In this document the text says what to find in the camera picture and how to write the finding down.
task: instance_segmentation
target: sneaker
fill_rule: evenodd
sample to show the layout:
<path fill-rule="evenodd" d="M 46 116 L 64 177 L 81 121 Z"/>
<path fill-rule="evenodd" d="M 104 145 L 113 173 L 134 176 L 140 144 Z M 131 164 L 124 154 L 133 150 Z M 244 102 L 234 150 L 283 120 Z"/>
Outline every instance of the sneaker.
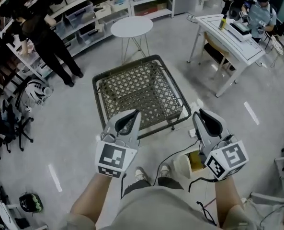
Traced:
<path fill-rule="evenodd" d="M 137 167 L 136 168 L 136 181 L 138 182 L 141 180 L 148 181 L 148 177 L 142 167 Z"/>
<path fill-rule="evenodd" d="M 161 165 L 160 177 L 170 177 L 170 166 L 167 163 Z"/>
<path fill-rule="evenodd" d="M 65 85 L 67 85 L 67 86 L 72 88 L 72 87 L 74 87 L 75 84 L 73 82 L 70 82 L 70 83 L 66 83 Z"/>
<path fill-rule="evenodd" d="M 83 76 L 84 76 L 84 75 L 83 75 L 82 72 L 80 72 L 80 73 L 78 74 L 78 77 L 81 78 L 81 79 L 83 78 Z"/>

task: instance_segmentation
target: white shoe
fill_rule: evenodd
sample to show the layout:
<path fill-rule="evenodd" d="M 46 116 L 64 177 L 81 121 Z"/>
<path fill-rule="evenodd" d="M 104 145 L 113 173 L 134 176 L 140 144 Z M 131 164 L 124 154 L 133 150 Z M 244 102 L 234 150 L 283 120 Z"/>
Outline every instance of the white shoe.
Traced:
<path fill-rule="evenodd" d="M 137 167 L 136 168 L 136 181 L 138 182 L 141 180 L 148 181 L 148 177 L 142 167 Z"/>
<path fill-rule="evenodd" d="M 170 177 L 170 167 L 167 163 L 161 165 L 160 177 Z"/>

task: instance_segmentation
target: black shirt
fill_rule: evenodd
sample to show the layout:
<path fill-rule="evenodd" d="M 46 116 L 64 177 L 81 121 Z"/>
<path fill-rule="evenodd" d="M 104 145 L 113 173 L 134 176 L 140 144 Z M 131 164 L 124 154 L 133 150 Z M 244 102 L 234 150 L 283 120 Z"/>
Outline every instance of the black shirt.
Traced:
<path fill-rule="evenodd" d="M 34 45 L 39 45 L 47 39 L 52 31 L 44 20 L 45 16 L 33 15 L 22 24 L 22 31 L 19 34 L 21 42 L 29 38 Z"/>

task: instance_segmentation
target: person in black clothing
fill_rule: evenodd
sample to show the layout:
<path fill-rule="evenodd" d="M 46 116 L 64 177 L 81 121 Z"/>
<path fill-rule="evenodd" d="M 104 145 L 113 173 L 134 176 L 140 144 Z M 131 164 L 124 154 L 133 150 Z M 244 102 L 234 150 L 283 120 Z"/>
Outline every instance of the person in black clothing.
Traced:
<path fill-rule="evenodd" d="M 22 43 L 23 54 L 28 53 L 28 38 L 33 42 L 42 60 L 63 79 L 66 85 L 73 87 L 74 83 L 71 77 L 65 72 L 56 56 L 68 65 L 74 75 L 79 78 L 83 77 L 83 73 L 66 49 L 63 41 L 55 32 L 50 30 L 50 27 L 56 24 L 53 18 L 47 14 L 31 14 L 24 6 L 14 9 L 12 11 L 12 17 L 21 24 L 20 31 L 17 33 Z"/>

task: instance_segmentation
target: white helmet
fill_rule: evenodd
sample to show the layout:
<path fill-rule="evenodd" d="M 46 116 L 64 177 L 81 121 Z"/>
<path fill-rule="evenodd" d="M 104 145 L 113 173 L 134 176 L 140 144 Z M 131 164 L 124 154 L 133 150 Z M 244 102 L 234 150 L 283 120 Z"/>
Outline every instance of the white helmet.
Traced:
<path fill-rule="evenodd" d="M 28 82 L 25 90 L 28 96 L 37 104 L 41 104 L 52 94 L 52 89 L 46 83 L 38 79 L 33 79 Z"/>

